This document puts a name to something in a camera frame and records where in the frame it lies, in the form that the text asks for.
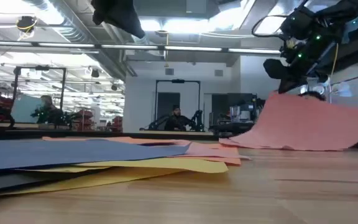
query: black cable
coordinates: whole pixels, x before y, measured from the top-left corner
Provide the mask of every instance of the black cable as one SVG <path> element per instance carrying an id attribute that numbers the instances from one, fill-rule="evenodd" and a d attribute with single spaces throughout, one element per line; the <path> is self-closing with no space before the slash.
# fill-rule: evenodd
<path id="1" fill-rule="evenodd" d="M 267 34 L 267 35 L 260 35 L 260 34 L 256 34 L 255 33 L 255 29 L 258 27 L 258 25 L 266 18 L 268 17 L 282 17 L 282 18 L 287 18 L 288 16 L 284 16 L 284 15 L 273 15 L 273 16 L 265 16 L 261 19 L 258 20 L 258 22 L 255 23 L 255 25 L 252 27 L 251 29 L 251 33 L 252 35 L 256 36 L 256 37 L 278 37 L 284 41 L 286 41 L 281 35 L 277 35 L 277 34 Z"/>

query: blue paper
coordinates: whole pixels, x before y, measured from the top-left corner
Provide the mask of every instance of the blue paper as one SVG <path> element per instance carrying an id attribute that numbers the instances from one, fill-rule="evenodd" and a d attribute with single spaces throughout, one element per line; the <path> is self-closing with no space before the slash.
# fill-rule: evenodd
<path id="1" fill-rule="evenodd" d="M 147 147 L 114 141 L 0 141 L 0 169 L 154 159 L 183 155 L 188 147 Z"/>

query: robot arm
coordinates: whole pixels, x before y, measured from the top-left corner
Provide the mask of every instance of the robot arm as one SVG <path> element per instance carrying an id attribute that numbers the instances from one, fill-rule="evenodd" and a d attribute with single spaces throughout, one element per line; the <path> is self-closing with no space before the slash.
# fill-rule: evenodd
<path id="1" fill-rule="evenodd" d="M 307 84 L 307 77 L 318 77 L 319 81 L 325 82 L 328 76 L 319 72 L 317 65 L 333 47 L 337 50 L 339 44 L 349 40 L 351 32 L 358 30 L 358 0 L 342 0 L 316 13 L 305 7 L 307 1 L 286 16 L 280 27 L 282 34 L 267 36 L 284 40 L 280 51 L 288 66 L 276 59 L 264 62 L 268 75 L 281 80 L 279 93 Z M 261 21 L 253 27 L 253 34 Z"/>

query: yellow paper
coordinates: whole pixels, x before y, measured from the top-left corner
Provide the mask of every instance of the yellow paper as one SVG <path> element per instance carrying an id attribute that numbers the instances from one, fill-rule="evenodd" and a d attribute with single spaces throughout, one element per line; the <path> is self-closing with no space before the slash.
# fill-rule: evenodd
<path id="1" fill-rule="evenodd" d="M 89 174 L 70 180 L 63 180 L 53 184 L 47 184 L 40 187 L 34 187 L 26 190 L 16 190 L 1 195 L 28 194 L 39 192 L 52 192 L 58 190 L 78 189 L 83 187 L 94 187 L 106 184 L 115 184 L 132 180 L 157 177 L 161 175 L 173 174 L 181 172 L 180 169 L 161 169 L 161 168 L 136 168 L 136 167 L 117 167 L 99 172 L 97 174 Z"/>
<path id="2" fill-rule="evenodd" d="M 89 162 L 76 164 L 73 166 L 56 167 L 51 169 L 32 170 L 39 172 L 83 172 L 90 169 L 105 169 L 108 167 L 153 167 L 183 169 L 209 174 L 226 172 L 227 166 L 224 162 L 211 162 L 202 159 L 178 159 L 178 158 L 160 158 L 145 159 L 140 161 L 107 161 L 107 162 Z"/>

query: ductwork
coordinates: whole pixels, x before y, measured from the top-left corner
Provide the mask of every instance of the ductwork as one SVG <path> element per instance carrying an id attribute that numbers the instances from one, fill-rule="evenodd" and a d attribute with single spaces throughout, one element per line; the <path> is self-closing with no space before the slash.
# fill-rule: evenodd
<path id="1" fill-rule="evenodd" d="M 78 16 L 73 10 L 64 2 L 64 0 L 23 0 L 41 11 L 57 10 L 64 18 L 61 26 L 70 26 L 70 28 L 54 28 L 56 32 L 61 34 L 64 38 L 72 43 L 98 43 L 98 40 L 93 34 L 86 28 L 81 22 Z M 95 60 L 99 61 L 101 65 L 105 67 L 112 75 L 116 75 L 116 78 L 125 80 L 126 74 L 136 76 L 132 69 L 128 68 L 128 65 L 114 60 L 105 52 L 100 50 L 99 54 L 88 55 Z"/>

